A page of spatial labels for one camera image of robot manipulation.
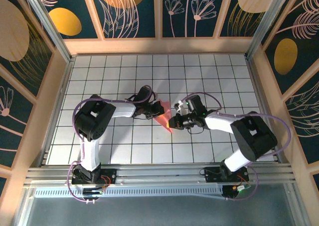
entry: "white grid floor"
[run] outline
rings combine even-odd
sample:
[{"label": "white grid floor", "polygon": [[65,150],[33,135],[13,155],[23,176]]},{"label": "white grid floor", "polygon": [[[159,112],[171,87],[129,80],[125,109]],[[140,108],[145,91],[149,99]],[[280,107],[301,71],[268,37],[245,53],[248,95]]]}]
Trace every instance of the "white grid floor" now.
[{"label": "white grid floor", "polygon": [[[78,56],[46,164],[67,165],[79,159],[80,142],[71,117],[81,100],[92,94],[123,100],[143,85],[152,86],[171,107],[189,93],[207,92],[220,100],[223,112],[260,112],[241,54]],[[213,99],[200,97],[208,109],[218,107]],[[100,144],[102,164],[220,162],[238,148],[235,138],[222,131],[171,134],[155,120],[125,117],[111,120]]]}]

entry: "grid tile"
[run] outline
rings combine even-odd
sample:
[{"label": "grid tile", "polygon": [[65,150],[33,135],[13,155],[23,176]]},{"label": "grid tile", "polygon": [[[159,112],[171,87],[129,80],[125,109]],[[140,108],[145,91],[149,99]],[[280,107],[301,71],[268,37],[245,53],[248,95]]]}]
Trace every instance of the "grid tile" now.
[{"label": "grid tile", "polygon": [[[173,105],[187,93],[203,91],[226,107],[221,112],[260,112],[242,55],[78,56],[47,163],[70,164],[79,160],[80,140],[73,132],[71,118],[82,99],[100,94],[106,99],[123,100],[145,84],[152,86],[158,99],[171,103],[171,115],[176,114]],[[218,107],[211,97],[200,98],[209,110]],[[186,130],[173,130],[171,134],[154,119],[144,117],[110,120],[100,138],[102,164],[218,162],[238,149],[233,134],[219,130],[201,132],[199,127],[191,129],[192,135]]]}]

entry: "metal grate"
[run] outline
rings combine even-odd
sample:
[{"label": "metal grate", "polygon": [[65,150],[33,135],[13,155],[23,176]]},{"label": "metal grate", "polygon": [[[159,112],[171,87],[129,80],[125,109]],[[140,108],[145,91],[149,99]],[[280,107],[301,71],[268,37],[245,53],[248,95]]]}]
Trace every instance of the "metal grate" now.
[{"label": "metal grate", "polygon": [[[72,193],[81,196],[80,189],[72,189]],[[180,186],[180,187],[109,187],[102,197],[132,197],[132,196],[186,196],[186,195],[220,195],[222,186]],[[72,197],[67,188],[38,188],[36,198],[67,198]]]}]

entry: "red object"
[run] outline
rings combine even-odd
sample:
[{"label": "red object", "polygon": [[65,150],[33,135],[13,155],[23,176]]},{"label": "red object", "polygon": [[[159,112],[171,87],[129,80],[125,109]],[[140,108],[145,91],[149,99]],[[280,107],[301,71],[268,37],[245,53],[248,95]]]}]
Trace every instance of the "red object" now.
[{"label": "red object", "polygon": [[159,124],[161,124],[170,133],[173,133],[173,130],[167,127],[168,120],[171,119],[170,102],[162,102],[161,99],[159,101],[160,101],[160,105],[164,107],[165,113],[158,117],[155,117],[154,120],[156,120]]}]

